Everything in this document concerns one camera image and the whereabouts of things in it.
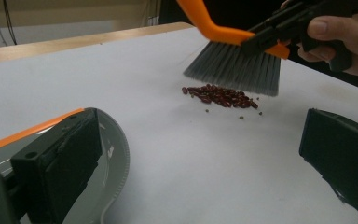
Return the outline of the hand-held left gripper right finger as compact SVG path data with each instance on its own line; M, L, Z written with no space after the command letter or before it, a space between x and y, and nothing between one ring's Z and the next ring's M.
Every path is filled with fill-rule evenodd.
M327 111L309 110L299 155L343 203L358 211L358 123Z

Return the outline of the grey dustpan with orange lip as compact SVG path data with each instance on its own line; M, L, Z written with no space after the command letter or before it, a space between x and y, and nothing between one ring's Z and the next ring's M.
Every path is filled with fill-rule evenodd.
M82 112L80 108L0 140L0 224L35 224L28 217L26 188L18 182L10 159L56 124ZM125 134L108 114L98 112L102 155L62 224L105 224L107 211L122 191L130 169L130 151Z

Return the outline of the white board sheet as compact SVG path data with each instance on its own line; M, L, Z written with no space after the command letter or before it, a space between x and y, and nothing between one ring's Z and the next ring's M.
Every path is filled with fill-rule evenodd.
M285 61L256 108L183 94L193 29L0 63L0 139L79 107L111 115L131 168L111 224L358 224L298 153L311 108L358 122L358 88Z

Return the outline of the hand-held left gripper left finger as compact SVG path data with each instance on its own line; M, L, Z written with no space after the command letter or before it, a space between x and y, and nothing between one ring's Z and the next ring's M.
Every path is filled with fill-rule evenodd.
M101 155L95 108L67 117L16 153L10 163L26 188L29 219L35 224L62 224Z

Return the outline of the wooden table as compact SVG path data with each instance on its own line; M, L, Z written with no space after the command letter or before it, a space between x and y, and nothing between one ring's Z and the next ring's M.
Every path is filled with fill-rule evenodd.
M192 28L192 25L186 22L174 22L96 35L82 35L64 39L0 47L0 62L34 57L68 49L82 48L146 35L158 35L188 28Z

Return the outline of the orange handled grey brush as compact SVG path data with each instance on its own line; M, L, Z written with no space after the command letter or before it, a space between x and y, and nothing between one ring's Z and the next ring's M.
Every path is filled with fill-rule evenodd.
M212 20L222 26L247 29L270 17L285 0L204 0ZM176 0L161 0L160 24L191 21L179 7ZM358 77L346 73L334 73L326 63L308 63L297 55L297 47L290 47L289 59L358 87Z

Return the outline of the orange hand brush grey bristles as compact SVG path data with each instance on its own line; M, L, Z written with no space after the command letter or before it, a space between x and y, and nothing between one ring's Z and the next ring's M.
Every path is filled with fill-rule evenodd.
M209 43L184 71L186 77L219 87L267 96L279 94L281 60L289 48L274 40L266 49L249 47L251 31L216 24L203 0L177 0Z

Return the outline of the pile of red beans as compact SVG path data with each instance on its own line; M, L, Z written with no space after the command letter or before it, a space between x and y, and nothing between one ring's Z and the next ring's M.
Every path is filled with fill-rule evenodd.
M260 98L253 98L244 91L205 84L184 86L180 88L180 92L198 106L195 111L204 115L226 116L238 120L265 116L259 106Z

